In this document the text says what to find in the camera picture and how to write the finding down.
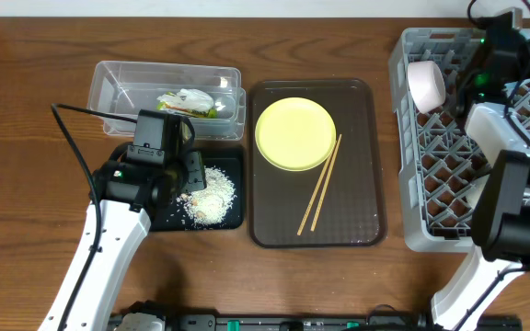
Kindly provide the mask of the white napkin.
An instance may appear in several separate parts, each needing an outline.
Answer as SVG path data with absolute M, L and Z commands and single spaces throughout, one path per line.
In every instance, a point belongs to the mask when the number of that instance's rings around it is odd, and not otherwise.
M 177 93 L 167 92 L 157 100 L 162 107 L 197 112 L 208 112 L 214 106 L 213 98 L 198 89 L 182 88 Z

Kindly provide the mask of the green snack wrapper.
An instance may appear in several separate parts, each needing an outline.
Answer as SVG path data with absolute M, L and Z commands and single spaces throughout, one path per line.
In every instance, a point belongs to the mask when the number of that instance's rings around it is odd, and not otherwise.
M 215 119 L 217 110 L 211 96 L 197 89 L 180 89 L 177 93 L 167 92 L 157 98 L 157 110 L 201 119 Z

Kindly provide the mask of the rice food scraps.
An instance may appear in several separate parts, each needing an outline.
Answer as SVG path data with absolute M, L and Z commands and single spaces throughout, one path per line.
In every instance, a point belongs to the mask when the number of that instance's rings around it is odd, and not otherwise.
M 205 179 L 205 189 L 181 193 L 176 203 L 198 225 L 220 224 L 233 207 L 236 188 L 229 176 L 217 167 L 206 167 Z

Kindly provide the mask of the pink bowl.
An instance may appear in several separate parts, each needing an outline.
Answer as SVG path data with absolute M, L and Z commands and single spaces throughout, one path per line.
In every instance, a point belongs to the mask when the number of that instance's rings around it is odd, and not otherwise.
M 439 108 L 446 99 L 441 69 L 433 61 L 410 63 L 407 69 L 409 92 L 420 113 Z

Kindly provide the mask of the yellow plate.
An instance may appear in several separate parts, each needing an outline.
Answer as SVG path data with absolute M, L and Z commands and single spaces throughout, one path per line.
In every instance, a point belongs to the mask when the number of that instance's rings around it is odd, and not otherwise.
M 259 115 L 255 141 L 260 154 L 282 170 L 301 172 L 326 161 L 338 139 L 334 120 L 317 102 L 287 97 Z

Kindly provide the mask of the pale green cup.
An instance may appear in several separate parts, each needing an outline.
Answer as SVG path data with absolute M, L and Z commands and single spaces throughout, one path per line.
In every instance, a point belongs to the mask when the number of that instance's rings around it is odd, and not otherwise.
M 471 209 L 476 208 L 478 201 L 480 199 L 481 193 L 483 189 L 485 188 L 489 177 L 490 177 L 489 175 L 479 177 L 470 184 L 470 188 L 467 191 L 465 199 Z

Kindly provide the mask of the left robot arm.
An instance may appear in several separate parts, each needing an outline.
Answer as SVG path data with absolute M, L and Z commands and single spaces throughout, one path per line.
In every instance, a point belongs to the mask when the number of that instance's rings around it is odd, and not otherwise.
M 89 186 L 85 226 L 42 330 L 103 330 L 108 326 L 126 271 L 155 221 L 183 193 L 207 186 L 202 155 L 195 150 L 190 119 L 140 110 L 132 142 L 117 146 L 92 171 L 59 114 L 52 115 Z

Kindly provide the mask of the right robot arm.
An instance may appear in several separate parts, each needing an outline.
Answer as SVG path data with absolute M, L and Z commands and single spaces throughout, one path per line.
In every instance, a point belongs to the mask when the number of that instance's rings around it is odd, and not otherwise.
M 530 78 L 530 35 L 521 30 L 521 15 L 511 7 L 473 19 L 485 36 L 444 107 L 477 143 L 490 172 L 475 200 L 470 252 L 432 297 L 432 322 L 443 330 L 477 329 L 504 288 L 530 272 L 530 138 L 512 114 L 513 97 Z

